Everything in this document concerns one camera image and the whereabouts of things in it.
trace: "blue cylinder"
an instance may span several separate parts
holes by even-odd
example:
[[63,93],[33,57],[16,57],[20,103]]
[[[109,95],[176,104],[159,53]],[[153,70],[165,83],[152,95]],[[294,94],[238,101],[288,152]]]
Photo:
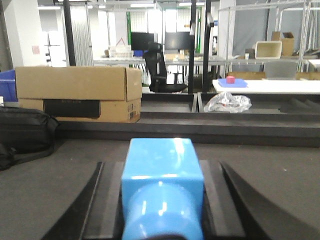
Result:
[[150,183],[129,200],[122,240],[141,240],[177,234],[188,240],[203,240],[195,199],[174,183]]

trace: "white basket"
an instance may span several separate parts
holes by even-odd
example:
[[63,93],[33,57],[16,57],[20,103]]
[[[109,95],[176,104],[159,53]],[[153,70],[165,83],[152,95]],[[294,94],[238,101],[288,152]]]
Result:
[[257,41],[255,59],[280,59],[281,48],[281,41]]
[[131,51],[131,45],[111,46],[109,49],[110,58],[132,58],[134,51]]

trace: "office chair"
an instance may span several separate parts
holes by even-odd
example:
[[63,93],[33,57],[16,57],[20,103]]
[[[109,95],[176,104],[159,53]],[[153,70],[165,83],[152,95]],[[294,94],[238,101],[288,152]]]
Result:
[[148,52],[143,54],[143,58],[151,76],[150,91],[156,93],[175,93],[187,87],[185,84],[178,84],[177,80],[174,81],[174,84],[167,84],[167,69],[161,44],[149,42]]
[[297,64],[294,61],[270,61],[264,64],[265,76],[269,80],[296,79]]

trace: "plastic bag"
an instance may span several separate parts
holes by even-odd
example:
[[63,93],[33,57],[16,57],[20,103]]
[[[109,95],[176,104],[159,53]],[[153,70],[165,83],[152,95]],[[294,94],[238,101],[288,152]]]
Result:
[[251,106],[250,98],[242,95],[232,96],[230,92],[224,91],[211,98],[203,110],[205,113],[212,111],[241,113]]

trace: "blue cube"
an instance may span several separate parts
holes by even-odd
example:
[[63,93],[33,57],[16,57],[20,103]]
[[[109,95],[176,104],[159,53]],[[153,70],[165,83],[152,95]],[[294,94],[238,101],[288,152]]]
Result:
[[163,233],[203,239],[204,176],[190,139],[132,139],[121,182],[123,240]]

